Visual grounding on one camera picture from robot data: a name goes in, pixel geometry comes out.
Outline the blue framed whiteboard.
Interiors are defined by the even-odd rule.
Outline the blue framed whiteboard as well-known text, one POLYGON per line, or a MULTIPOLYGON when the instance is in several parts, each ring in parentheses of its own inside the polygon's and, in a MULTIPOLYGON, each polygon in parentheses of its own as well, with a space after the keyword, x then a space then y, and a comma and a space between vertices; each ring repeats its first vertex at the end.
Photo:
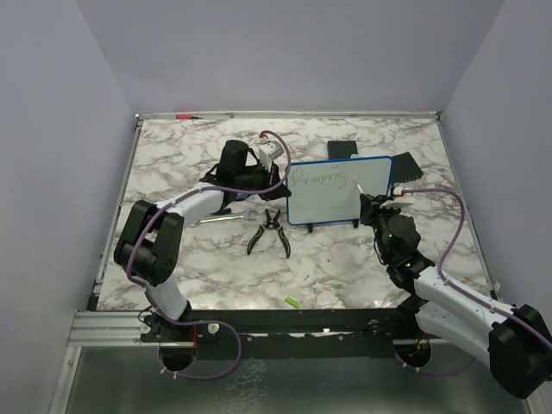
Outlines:
POLYGON ((386 195, 392 185, 392 158, 297 162, 286 180, 287 221, 292 226, 352 221, 360 217, 359 184, 365 194, 386 195))

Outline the green marker cap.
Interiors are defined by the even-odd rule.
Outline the green marker cap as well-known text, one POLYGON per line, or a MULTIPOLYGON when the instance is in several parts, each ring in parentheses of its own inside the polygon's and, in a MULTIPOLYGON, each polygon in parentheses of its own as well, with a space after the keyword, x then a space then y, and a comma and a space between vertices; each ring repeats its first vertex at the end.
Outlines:
POLYGON ((292 306, 295 309, 298 309, 300 307, 299 303, 293 298, 286 297, 285 302, 288 303, 290 306, 292 306))

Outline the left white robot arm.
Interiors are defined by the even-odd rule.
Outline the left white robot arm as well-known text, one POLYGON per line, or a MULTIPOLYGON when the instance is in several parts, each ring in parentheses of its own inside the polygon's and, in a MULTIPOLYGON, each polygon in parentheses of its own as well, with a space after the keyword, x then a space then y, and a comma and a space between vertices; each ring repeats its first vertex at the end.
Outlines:
POLYGON ((132 283, 145 292, 152 310, 162 317, 160 329, 177 341, 190 332, 190 301, 173 277, 182 234, 208 215, 234 201, 257 196, 266 201, 288 198, 285 186, 290 168, 279 174, 276 163, 289 148, 279 138, 263 142, 254 151, 247 143, 228 140, 219 161, 184 194, 156 204, 140 200, 133 204, 114 250, 114 262, 132 283))

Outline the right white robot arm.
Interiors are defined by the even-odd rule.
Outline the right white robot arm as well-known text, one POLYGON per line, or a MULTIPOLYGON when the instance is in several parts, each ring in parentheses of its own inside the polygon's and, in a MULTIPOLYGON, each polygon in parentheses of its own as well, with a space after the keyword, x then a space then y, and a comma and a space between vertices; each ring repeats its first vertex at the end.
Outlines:
POLYGON ((360 222, 374 233, 374 248, 393 284, 414 307, 396 316, 407 337, 438 336, 485 364, 512 396, 529 397, 551 379, 551 333, 541 314, 485 296, 442 270, 418 250, 421 236, 401 213, 410 190, 360 195, 360 222))

